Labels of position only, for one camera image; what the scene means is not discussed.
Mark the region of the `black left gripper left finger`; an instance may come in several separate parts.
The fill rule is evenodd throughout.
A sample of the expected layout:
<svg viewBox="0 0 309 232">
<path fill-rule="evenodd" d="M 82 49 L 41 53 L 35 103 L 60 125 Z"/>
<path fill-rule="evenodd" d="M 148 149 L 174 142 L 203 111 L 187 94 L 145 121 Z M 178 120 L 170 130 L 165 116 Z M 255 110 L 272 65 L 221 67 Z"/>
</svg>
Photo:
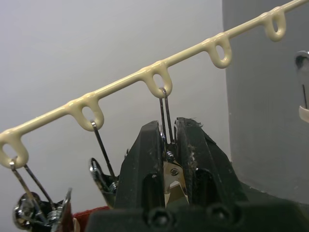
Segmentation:
<svg viewBox="0 0 309 232">
<path fill-rule="evenodd" d="M 165 207 L 163 151 L 159 123 L 142 126 L 121 166 L 115 209 Z"/>
</svg>

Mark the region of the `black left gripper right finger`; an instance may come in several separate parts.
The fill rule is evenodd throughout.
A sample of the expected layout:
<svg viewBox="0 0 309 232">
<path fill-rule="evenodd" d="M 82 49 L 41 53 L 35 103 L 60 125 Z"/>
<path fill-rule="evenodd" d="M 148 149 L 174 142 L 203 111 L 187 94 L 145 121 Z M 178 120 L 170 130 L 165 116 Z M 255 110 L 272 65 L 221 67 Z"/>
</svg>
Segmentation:
<svg viewBox="0 0 309 232">
<path fill-rule="evenodd" d="M 248 200 L 227 155 L 193 119 L 175 121 L 176 160 L 183 169 L 190 205 L 222 203 L 233 206 Z"/>
</svg>

